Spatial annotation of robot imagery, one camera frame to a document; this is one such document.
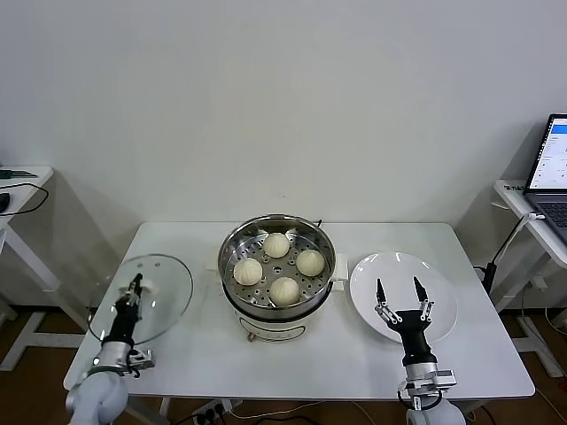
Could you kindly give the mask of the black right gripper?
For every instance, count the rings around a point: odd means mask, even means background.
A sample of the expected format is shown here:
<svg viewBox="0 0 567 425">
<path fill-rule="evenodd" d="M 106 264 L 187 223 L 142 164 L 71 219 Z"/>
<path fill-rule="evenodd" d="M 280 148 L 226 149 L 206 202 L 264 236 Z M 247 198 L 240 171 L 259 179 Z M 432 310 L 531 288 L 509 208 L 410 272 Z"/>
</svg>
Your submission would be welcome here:
<svg viewBox="0 0 567 425">
<path fill-rule="evenodd" d="M 434 302 L 429 299 L 426 288 L 419 279 L 413 277 L 416 295 L 420 302 L 419 310 L 406 310 L 394 312 L 387 304 L 384 288 L 380 279 L 377 279 L 377 305 L 375 311 L 392 330 L 400 335 L 405 352 L 402 359 L 403 366 L 420 363 L 432 363 L 431 347 L 428 345 L 424 331 L 430 326 L 431 309 Z"/>
</svg>

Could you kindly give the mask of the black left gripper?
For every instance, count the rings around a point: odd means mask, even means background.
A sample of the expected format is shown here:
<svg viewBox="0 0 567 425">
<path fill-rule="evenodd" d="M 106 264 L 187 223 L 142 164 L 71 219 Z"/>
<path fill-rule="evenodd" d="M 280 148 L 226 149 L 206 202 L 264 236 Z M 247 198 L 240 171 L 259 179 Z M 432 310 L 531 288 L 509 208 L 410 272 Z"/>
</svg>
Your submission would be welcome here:
<svg viewBox="0 0 567 425">
<path fill-rule="evenodd" d="M 113 320 L 109 334 L 102 340 L 104 344 L 121 342 L 134 343 L 133 334 L 136 323 L 139 321 L 139 303 L 142 294 L 143 275 L 138 273 L 132 281 L 120 291 L 115 305 L 116 316 Z"/>
</svg>

